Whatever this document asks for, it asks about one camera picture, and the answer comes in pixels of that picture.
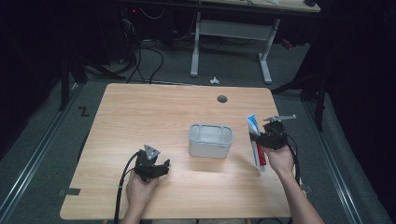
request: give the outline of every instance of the hand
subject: hand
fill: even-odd
[[[148,183],[144,182],[139,175],[131,171],[128,184],[126,185],[126,193],[128,195],[129,205],[142,205],[146,207],[151,199],[152,193],[157,186],[159,178],[150,179]]]
[[[150,179],[148,183],[144,182],[139,175],[131,171],[126,193],[128,196],[128,210],[126,211],[122,223],[139,223],[140,217],[149,203],[151,196],[157,186],[159,177]]]
[[[277,150],[263,146],[261,148],[267,154],[271,167],[278,175],[292,174],[294,161],[287,145]]]

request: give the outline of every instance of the wooden table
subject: wooden table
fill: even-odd
[[[228,98],[218,102],[219,95]],[[247,116],[277,115],[265,88],[110,84],[70,184],[64,219],[112,219],[120,176],[126,162],[147,144],[159,149],[157,164],[170,159],[143,218],[290,217],[288,203],[269,165],[255,167]],[[193,123],[233,129],[226,159],[189,154]],[[127,201],[122,193],[120,217]]]

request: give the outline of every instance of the metal rail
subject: metal rail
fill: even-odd
[[[53,136],[58,131],[62,123],[62,120],[64,119],[65,114],[67,113],[70,105],[73,103],[73,101],[77,98],[77,96],[81,92],[82,87],[83,86],[81,84],[75,85],[73,87],[71,100],[69,101],[69,104],[64,108],[64,110],[58,111],[58,113],[55,116],[55,119],[52,121],[52,123],[46,130],[38,146],[35,148],[34,154],[27,162],[26,166],[24,167],[23,171],[21,172],[20,176],[18,177],[17,181],[15,182],[11,191],[9,192],[8,196],[1,204],[0,223],[7,223],[13,210],[17,206],[21,196],[23,195],[30,181],[35,175],[35,171],[38,169],[44,157],[46,156],[47,152],[49,151],[50,143]]]
[[[355,206],[353,201],[353,197],[350,193],[350,190],[344,181],[343,176],[341,175],[340,170],[338,169],[337,163],[335,162],[334,157],[332,156],[332,151],[326,141],[326,138],[318,129],[318,125],[315,122],[315,112],[312,105],[309,102],[302,102],[305,111],[307,112],[308,116],[310,117],[310,121],[312,127],[316,130],[316,134],[318,140],[321,144],[322,153],[325,157],[325,162],[327,167],[329,168],[330,177],[332,178],[332,182],[334,183],[335,189],[338,193],[340,198],[341,204],[343,205],[346,216],[349,219],[350,223],[363,223],[361,220],[361,215],[359,214],[358,208]]]

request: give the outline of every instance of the gray carpet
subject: gray carpet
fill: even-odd
[[[265,87],[274,89],[292,81],[305,56],[308,45],[291,50],[274,45],[268,57],[273,84],[263,83],[262,72],[256,54],[230,52],[222,48],[216,50],[216,44],[203,46],[199,76],[190,77],[191,45],[188,41],[177,42],[173,47],[148,41],[144,47],[152,47],[163,55],[163,65],[154,77],[154,83],[184,83],[191,85],[211,85],[210,79],[216,77],[220,86]],[[142,49],[140,71],[144,79],[157,69],[161,57],[154,51]],[[114,63],[108,67],[117,70],[122,65]],[[134,69],[123,73],[128,77]],[[103,220],[66,221],[59,216],[64,196],[62,189],[67,189],[78,163],[78,154],[89,132],[95,113],[100,104],[106,85],[120,82],[108,77],[88,74],[86,85],[75,88],[75,94],[64,119],[52,136],[45,157],[21,195],[13,212],[7,218],[8,223],[102,223]],[[140,83],[141,78],[135,74],[133,83]],[[281,115],[297,115],[297,119],[285,121],[288,133],[295,139],[299,149],[301,176],[309,189],[307,197],[318,209],[327,223],[349,223],[348,215],[340,200],[337,187],[332,179],[331,169],[327,165],[318,131],[312,125],[312,118],[307,108],[313,103],[302,103],[299,91],[286,91],[275,96],[276,105]],[[14,183],[22,173],[25,165],[35,153],[42,136],[58,115],[61,87],[56,85],[47,101],[40,106],[29,120],[29,125],[7,156],[0,161],[0,201],[4,202]],[[82,116],[81,107],[86,107]],[[331,100],[326,98],[326,110],[323,115],[323,128],[326,142],[341,171],[346,185],[350,189],[353,202],[358,208],[362,223],[391,223],[387,213],[378,202],[370,182],[356,161],[342,129],[332,111]],[[261,223],[276,223],[265,219]]]

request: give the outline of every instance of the black backdrop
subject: black backdrop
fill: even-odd
[[[344,26],[327,23],[320,28],[295,78],[324,71],[329,93],[348,143],[364,172],[396,222],[394,171],[396,136],[396,3],[334,1],[330,15],[353,19]],[[335,55],[327,58],[330,50]],[[298,88],[318,87],[319,79]]]

